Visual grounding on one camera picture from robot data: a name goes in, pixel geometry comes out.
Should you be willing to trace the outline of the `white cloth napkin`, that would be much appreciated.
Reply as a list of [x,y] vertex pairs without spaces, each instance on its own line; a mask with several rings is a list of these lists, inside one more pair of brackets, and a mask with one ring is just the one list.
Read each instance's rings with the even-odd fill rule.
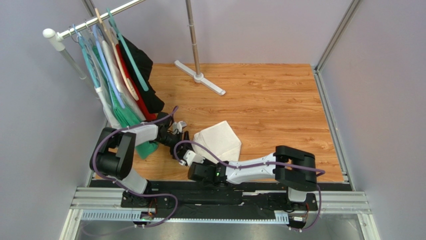
[[194,152],[217,164],[212,152],[223,162],[237,162],[240,158],[242,142],[229,123],[224,120],[194,134]]

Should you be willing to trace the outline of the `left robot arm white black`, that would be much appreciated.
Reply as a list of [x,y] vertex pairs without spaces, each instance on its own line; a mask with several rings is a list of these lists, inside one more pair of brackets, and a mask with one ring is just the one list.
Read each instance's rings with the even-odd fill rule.
[[89,160],[96,174],[136,196],[151,195],[151,183],[133,168],[134,151],[140,144],[161,144],[170,153],[183,157],[191,147],[177,146],[189,139],[184,121],[175,122],[172,114],[161,112],[153,121],[144,121],[121,129],[105,127]]

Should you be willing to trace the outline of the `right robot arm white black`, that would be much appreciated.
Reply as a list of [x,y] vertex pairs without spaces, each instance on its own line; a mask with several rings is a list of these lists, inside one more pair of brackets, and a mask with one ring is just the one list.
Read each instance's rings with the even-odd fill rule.
[[317,177],[325,173],[316,168],[314,154],[284,145],[260,158],[217,163],[188,151],[181,163],[189,167],[188,179],[206,185],[275,179],[288,188],[288,199],[296,203],[304,202],[308,192],[317,190]]

